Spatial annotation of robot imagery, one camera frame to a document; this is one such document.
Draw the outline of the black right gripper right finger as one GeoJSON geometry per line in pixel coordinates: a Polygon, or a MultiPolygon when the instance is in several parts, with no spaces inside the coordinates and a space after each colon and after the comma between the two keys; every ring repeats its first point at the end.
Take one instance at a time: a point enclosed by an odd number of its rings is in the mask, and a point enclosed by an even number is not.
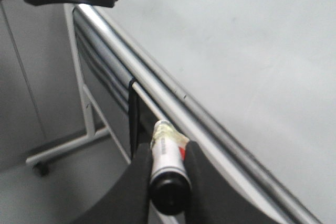
{"type": "Polygon", "coordinates": [[[236,192],[194,141],[186,146],[184,165],[192,184],[186,223],[265,223],[265,214],[236,192]]]}

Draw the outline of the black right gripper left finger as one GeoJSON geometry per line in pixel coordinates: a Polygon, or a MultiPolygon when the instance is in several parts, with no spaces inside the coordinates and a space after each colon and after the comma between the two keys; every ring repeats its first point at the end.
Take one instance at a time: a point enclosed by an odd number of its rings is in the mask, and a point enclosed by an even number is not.
{"type": "Polygon", "coordinates": [[[149,144],[140,144],[116,184],[73,223],[148,223],[152,163],[149,144]]]}

